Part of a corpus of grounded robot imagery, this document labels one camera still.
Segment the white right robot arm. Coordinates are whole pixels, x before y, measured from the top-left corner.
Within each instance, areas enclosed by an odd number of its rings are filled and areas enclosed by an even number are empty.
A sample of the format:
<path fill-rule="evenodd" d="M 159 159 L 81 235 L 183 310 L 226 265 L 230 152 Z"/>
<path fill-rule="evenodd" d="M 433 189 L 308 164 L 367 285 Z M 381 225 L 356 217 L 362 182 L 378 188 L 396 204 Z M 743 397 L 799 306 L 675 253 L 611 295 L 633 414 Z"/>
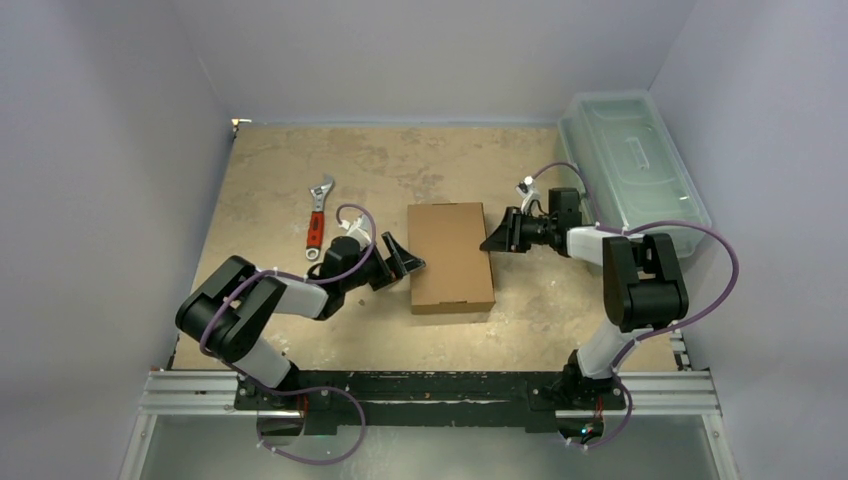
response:
<path fill-rule="evenodd" d="M 553 401 L 586 408 L 617 387 L 616 373 L 641 336 L 683 319 L 689 298 L 672 238 L 665 233 L 626 236 L 583 221 L 574 188 L 552 188 L 548 210 L 534 216 L 508 207 L 481 243 L 484 252 L 525 253 L 534 245 L 602 270 L 606 320 L 574 350 L 561 377 L 540 389 Z"/>

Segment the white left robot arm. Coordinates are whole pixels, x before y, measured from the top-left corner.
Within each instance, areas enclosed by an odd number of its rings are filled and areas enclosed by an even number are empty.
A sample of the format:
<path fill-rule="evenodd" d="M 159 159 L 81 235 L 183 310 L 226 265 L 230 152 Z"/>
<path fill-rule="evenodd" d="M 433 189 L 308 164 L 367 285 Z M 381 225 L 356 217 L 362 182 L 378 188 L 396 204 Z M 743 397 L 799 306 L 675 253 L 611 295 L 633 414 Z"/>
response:
<path fill-rule="evenodd" d="M 233 255 L 178 308 L 175 325 L 198 342 L 202 354 L 260 384 L 259 395 L 272 408 L 287 408 L 297 399 L 299 369 L 264 339 L 266 326 L 275 314 L 326 320 L 348 292 L 363 286 L 378 291 L 425 267 L 390 233 L 381 237 L 387 257 L 351 234 L 334 238 L 304 278 L 260 270 Z"/>

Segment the brown cardboard box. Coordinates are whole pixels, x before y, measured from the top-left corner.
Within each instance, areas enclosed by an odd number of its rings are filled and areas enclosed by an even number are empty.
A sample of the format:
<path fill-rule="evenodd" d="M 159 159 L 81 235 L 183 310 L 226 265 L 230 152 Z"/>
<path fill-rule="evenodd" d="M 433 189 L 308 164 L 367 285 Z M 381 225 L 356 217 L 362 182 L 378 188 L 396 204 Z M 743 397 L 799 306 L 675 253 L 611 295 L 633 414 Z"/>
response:
<path fill-rule="evenodd" d="M 480 202 L 415 204 L 407 208 L 407 239 L 425 266 L 411 274 L 414 315 L 490 311 L 495 288 Z"/>

